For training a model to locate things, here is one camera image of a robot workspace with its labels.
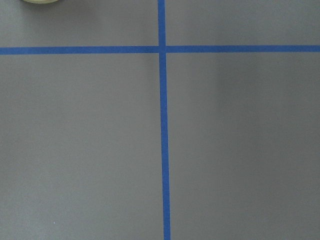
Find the beige circular object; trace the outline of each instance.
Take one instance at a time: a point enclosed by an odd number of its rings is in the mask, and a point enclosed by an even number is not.
[[[59,0],[23,0],[23,1],[32,3],[32,4],[50,4]]]

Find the gray surface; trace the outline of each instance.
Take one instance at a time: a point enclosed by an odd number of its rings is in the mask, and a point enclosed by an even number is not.
[[[320,239],[320,55],[168,55],[173,240]]]
[[[168,45],[318,45],[319,0],[167,0]]]
[[[156,0],[0,1],[0,47],[157,45]]]
[[[158,56],[0,62],[0,239],[163,239]]]

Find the blue stripe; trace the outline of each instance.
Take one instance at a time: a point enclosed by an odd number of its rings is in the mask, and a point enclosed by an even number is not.
[[[167,46],[167,53],[297,53],[320,52],[320,45],[187,45]]]
[[[0,47],[0,55],[41,54],[150,54],[158,53],[158,46],[49,46]]]
[[[161,158],[162,158],[162,204],[163,237],[171,239],[170,227],[170,178],[168,147],[168,103],[167,103],[167,53],[166,53],[166,1],[158,0],[158,37],[160,71],[160,114],[161,114]]]

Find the yellow round object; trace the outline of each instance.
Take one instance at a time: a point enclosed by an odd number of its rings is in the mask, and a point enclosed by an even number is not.
[[[28,3],[33,3],[33,4],[50,4],[59,0],[23,0]]]

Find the tape roll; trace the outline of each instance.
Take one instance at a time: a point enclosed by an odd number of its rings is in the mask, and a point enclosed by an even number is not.
[[[23,1],[32,3],[32,4],[50,4],[53,2],[57,2],[59,0],[23,0]]]

